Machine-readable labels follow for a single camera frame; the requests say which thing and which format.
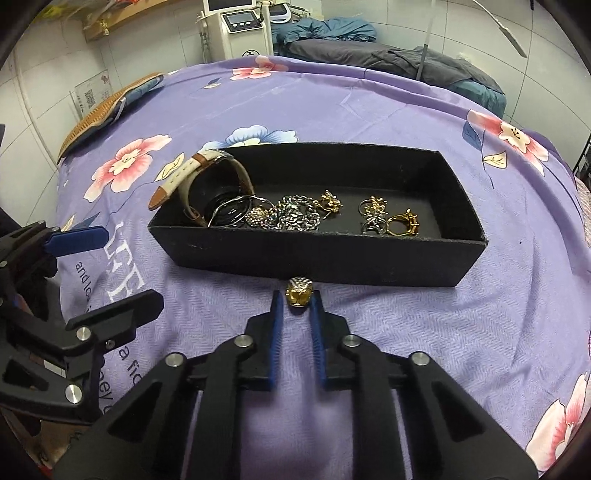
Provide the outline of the black jewelry box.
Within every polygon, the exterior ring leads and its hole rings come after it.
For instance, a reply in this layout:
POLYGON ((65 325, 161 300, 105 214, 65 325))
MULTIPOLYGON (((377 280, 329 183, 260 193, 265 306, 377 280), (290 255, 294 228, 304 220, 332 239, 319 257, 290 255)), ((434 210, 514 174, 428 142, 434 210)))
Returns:
POLYGON ((208 147, 245 167, 256 195, 218 207, 208 226, 176 198, 148 229, 179 266, 236 275, 401 287, 453 287, 487 239, 436 151, 346 143, 208 147), (325 219, 314 201, 342 201, 325 219))

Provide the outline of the brown woven pillow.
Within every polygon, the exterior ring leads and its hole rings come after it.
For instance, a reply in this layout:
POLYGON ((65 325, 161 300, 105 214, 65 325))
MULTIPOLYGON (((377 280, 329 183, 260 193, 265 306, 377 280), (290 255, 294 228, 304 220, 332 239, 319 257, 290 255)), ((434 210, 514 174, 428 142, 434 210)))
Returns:
POLYGON ((146 75, 111 94, 94 107, 64 139, 58 153, 58 162, 63 161, 69 153, 84 144, 96 132, 115 123, 126 108, 158 88, 164 77, 164 73, 146 75))

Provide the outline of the gold earring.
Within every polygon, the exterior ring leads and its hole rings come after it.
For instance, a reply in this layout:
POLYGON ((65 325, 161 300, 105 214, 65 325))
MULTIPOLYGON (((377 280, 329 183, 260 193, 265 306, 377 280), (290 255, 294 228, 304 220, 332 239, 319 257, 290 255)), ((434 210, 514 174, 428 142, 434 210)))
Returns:
POLYGON ((321 210, 325 214, 325 219, 338 215, 342 210, 342 201, 339 200, 331 191, 325 190, 324 193, 314 201, 315 209, 321 210))

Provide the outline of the purple floral bedsheet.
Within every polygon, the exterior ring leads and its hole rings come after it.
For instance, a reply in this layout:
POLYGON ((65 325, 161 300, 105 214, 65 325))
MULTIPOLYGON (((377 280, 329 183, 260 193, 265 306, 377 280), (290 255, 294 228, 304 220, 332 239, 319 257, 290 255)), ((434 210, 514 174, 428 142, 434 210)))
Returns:
POLYGON ((107 354, 112 409, 167 353, 211 352, 306 276, 353 334, 438 362, 548 474, 590 413, 590 192, 543 135, 448 91, 281 58, 167 75, 69 153, 66 317, 146 289, 107 354))

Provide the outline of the white beauty machine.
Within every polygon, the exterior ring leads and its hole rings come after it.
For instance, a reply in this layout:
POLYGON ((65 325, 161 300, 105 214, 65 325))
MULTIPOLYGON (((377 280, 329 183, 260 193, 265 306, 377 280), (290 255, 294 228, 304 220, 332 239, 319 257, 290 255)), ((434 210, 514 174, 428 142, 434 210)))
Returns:
POLYGON ((272 1, 201 2, 197 27, 207 63, 273 54, 272 1))

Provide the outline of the floor lamp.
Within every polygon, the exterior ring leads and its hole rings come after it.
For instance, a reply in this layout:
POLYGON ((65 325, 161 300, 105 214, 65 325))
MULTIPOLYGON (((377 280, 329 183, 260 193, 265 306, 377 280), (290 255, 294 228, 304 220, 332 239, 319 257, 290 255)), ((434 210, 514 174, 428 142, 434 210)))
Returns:
POLYGON ((442 7, 443 52, 463 58, 488 74, 500 64, 526 70, 532 10, 527 1, 438 1, 442 7))

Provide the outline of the black trolley rack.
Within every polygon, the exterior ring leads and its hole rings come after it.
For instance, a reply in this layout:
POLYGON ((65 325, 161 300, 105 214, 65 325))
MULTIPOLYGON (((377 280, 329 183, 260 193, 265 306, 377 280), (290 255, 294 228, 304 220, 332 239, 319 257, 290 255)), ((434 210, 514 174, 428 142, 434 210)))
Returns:
POLYGON ((573 174, 581 181, 585 181, 590 175, 590 162, 591 162, 591 135, 588 137, 585 146, 577 160, 575 166, 572 168, 573 174))

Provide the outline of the grey blanket bed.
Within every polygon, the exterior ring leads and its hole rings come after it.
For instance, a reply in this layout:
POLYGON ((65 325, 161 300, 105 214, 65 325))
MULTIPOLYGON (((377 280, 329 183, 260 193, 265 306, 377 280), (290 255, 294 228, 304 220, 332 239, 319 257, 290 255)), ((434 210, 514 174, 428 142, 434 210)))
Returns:
MULTIPOLYGON (((404 49, 375 42, 324 39, 297 40, 280 46, 283 56, 297 60, 355 66, 416 79, 422 48, 404 49)), ((487 73, 464 59, 428 50, 421 81, 448 88, 458 82, 473 81, 503 94, 501 86, 487 73)))

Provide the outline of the teal duvet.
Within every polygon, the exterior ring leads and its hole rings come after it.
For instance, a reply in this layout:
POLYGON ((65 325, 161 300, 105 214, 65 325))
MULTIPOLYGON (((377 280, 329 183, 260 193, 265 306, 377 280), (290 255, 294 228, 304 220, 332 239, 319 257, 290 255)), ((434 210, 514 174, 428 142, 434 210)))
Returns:
POLYGON ((335 17, 322 21, 304 18, 297 22, 273 24, 271 39, 277 46, 308 39, 376 42, 377 30, 361 18, 335 17))

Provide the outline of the wooden wall shelf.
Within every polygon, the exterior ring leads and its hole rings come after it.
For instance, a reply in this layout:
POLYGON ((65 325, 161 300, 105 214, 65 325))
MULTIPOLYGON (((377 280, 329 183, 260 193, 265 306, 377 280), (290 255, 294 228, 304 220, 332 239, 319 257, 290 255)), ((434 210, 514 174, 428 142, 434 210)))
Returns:
POLYGON ((112 31, 138 20, 148 13, 153 13, 164 7, 175 4, 175 1, 147 0, 137 1, 124 8, 110 9, 103 12, 96 20, 88 21, 84 27, 84 37, 87 42, 92 42, 108 36, 112 31))

